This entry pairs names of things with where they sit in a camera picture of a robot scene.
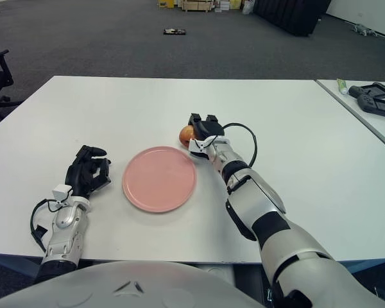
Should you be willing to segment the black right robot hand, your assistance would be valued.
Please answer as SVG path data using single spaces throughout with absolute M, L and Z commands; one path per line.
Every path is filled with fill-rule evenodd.
M 189 152 L 195 157 L 209 159 L 207 149 L 218 137 L 225 135 L 223 127 L 214 115 L 203 120 L 199 114 L 192 113 L 188 125 L 192 126 L 193 135 L 189 141 Z

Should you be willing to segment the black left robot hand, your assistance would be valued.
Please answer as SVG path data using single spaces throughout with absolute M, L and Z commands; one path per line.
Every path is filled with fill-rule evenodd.
M 67 170 L 65 185 L 72 187 L 73 196 L 89 199 L 94 191 L 111 182 L 110 163 L 105 150 L 83 145 Z

